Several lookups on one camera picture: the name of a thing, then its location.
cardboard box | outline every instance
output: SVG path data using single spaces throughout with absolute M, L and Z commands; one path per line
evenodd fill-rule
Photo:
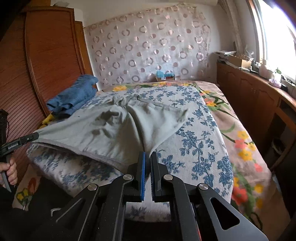
M 228 56 L 228 61 L 238 67 L 243 67 L 246 69 L 249 69 L 249 67 L 252 64 L 252 61 L 245 61 L 243 59 L 237 58 L 235 56 L 229 55 Z

bright window light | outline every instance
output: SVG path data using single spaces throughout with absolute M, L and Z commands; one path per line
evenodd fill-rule
M 289 28 L 296 36 L 296 31 L 279 8 L 271 8 L 263 0 L 258 0 L 262 12 L 262 22 L 266 37 L 268 65 L 296 79 L 295 43 Z

floral blanket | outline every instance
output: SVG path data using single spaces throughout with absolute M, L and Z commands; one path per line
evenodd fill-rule
M 235 115 L 221 90 L 203 81 L 173 81 L 120 85 L 103 91 L 122 91 L 151 86 L 194 86 L 212 113 L 232 165 L 234 187 L 231 204 L 271 240 L 277 240 L 290 221 L 281 193 L 256 145 Z
M 183 126 L 156 149 L 159 162 L 168 167 L 169 173 L 185 183 L 207 183 L 225 200 L 230 202 L 233 189 L 232 167 L 223 137 L 194 86 L 149 86 L 149 88 L 125 91 L 101 92 L 82 108 L 96 106 L 112 100 L 113 96 L 128 97 L 134 94 L 176 108 L 188 109 L 188 119 Z M 90 183 L 105 185 L 117 176 L 118 170 L 101 162 L 73 153 L 61 152 L 31 144 L 27 150 L 31 162 L 42 175 L 53 180 L 70 195 L 75 196 Z M 25 194 L 17 198 L 24 202 Z M 170 221 L 168 203 L 154 203 L 151 197 L 150 179 L 145 186 L 142 203 L 127 203 L 126 218 L 145 221 Z

metal screw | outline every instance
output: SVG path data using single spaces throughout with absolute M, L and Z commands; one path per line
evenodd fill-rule
M 133 178 L 133 176 L 131 175 L 131 174 L 125 174 L 124 176 L 123 176 L 123 179 L 124 180 L 130 180 L 130 179 L 132 179 Z
M 96 190 L 96 184 L 94 184 L 94 183 L 89 184 L 89 185 L 87 186 L 87 189 L 90 190 L 90 191 L 94 191 L 94 190 Z
M 208 190 L 209 186 L 205 183 L 201 183 L 198 185 L 201 190 Z
M 170 181 L 170 180 L 173 179 L 173 176 L 170 175 L 170 174 L 166 174 L 166 175 L 163 176 L 163 179 L 164 179 L 164 180 L 167 180 L 167 181 Z

blue floral bed sheet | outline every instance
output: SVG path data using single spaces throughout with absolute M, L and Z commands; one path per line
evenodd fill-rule
M 82 108 L 95 108 L 111 101 L 115 95 L 126 97 L 134 94 L 177 108 L 189 109 L 188 120 L 155 150 L 159 162 L 168 167 L 169 173 L 185 183 L 207 183 L 230 202 L 233 176 L 226 147 L 213 116 L 196 88 L 163 86 L 101 93 Z M 78 194 L 90 183 L 106 185 L 121 175 L 118 170 L 102 162 L 37 144 L 31 144 L 27 155 L 45 177 L 71 196 Z M 170 221 L 169 204 L 152 201 L 150 178 L 145 185 L 144 201 L 127 203 L 126 218 L 144 222 Z

